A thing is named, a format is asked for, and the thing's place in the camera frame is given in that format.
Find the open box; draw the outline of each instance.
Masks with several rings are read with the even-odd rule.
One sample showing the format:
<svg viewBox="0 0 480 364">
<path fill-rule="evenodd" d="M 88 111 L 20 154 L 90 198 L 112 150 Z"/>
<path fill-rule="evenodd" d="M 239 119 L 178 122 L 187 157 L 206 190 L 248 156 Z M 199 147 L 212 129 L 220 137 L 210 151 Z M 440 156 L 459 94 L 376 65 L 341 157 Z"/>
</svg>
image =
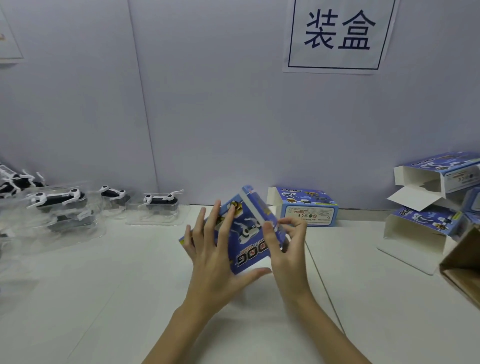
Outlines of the open box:
<svg viewBox="0 0 480 364">
<path fill-rule="evenodd" d="M 431 204 L 459 210 L 466 189 L 480 183 L 480 153 L 451 152 L 394 168 L 404 186 L 388 199 L 416 211 Z"/>
<path fill-rule="evenodd" d="M 441 262 L 440 273 L 480 309 L 479 225 Z"/>
<path fill-rule="evenodd" d="M 422 212 L 402 207 L 387 217 L 377 248 L 433 275 L 468 225 L 463 213 L 445 207 L 432 205 Z"/>
</svg>

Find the stack of boxes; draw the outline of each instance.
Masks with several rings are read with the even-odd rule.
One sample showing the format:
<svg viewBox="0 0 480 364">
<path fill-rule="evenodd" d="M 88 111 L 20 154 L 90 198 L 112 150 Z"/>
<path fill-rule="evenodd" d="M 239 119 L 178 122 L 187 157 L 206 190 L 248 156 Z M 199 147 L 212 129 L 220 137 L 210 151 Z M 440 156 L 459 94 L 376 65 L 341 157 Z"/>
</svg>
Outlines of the stack of boxes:
<svg viewBox="0 0 480 364">
<path fill-rule="evenodd" d="M 402 207 L 387 218 L 378 249 L 433 275 L 472 229 L 477 214 L 467 209 L 480 213 L 480 200 L 466 204 L 467 192 L 472 196 L 480 184 L 479 167 L 480 153 L 453 152 L 394 168 L 395 184 L 403 187 L 388 199 Z"/>
</svg>

